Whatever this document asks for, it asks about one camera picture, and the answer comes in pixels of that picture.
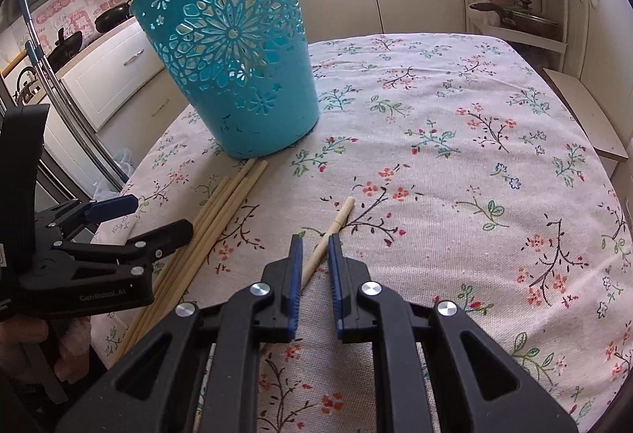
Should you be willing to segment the person left hand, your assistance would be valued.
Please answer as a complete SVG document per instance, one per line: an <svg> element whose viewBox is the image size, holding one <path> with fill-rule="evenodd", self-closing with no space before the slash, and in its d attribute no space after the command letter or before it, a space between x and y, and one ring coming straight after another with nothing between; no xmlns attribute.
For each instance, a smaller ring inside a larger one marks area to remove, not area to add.
<svg viewBox="0 0 633 433"><path fill-rule="evenodd" d="M74 384L89 373L91 319L73 318L59 339L48 342L49 327L39 318L15 316L1 323L1 372L21 383L36 383L38 370L27 350L41 348L44 362L62 383Z"/></svg>

